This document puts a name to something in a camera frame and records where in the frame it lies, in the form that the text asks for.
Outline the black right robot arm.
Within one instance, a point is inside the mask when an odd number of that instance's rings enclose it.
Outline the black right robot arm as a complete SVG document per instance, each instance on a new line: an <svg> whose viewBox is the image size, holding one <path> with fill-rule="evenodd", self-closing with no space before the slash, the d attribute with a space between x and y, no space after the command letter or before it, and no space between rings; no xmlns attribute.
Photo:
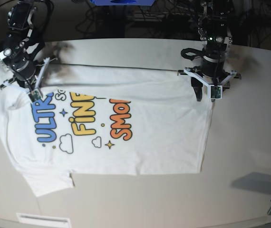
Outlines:
<svg viewBox="0 0 271 228"><path fill-rule="evenodd" d="M33 23L37 11L35 0L19 0L8 13L8 31L0 43L0 62L13 73L9 83L17 82L19 86L34 90L35 74L39 62L36 55L45 47L43 35L54 10L50 0L42 0L47 7L47 15L42 28Z"/></svg>

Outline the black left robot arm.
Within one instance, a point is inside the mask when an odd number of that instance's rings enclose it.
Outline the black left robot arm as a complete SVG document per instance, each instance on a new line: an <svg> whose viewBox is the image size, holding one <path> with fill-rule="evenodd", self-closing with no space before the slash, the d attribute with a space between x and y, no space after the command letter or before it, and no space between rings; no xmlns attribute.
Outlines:
<svg viewBox="0 0 271 228"><path fill-rule="evenodd" d="M191 85L198 102L203 97L203 80L211 82L212 101L220 98L222 81L229 75L224 70L225 59L232 43L232 34L228 27L229 4L224 0L202 0L203 14L198 19L198 32L203 49L198 53L199 66L191 69L196 77L191 78Z"/></svg>

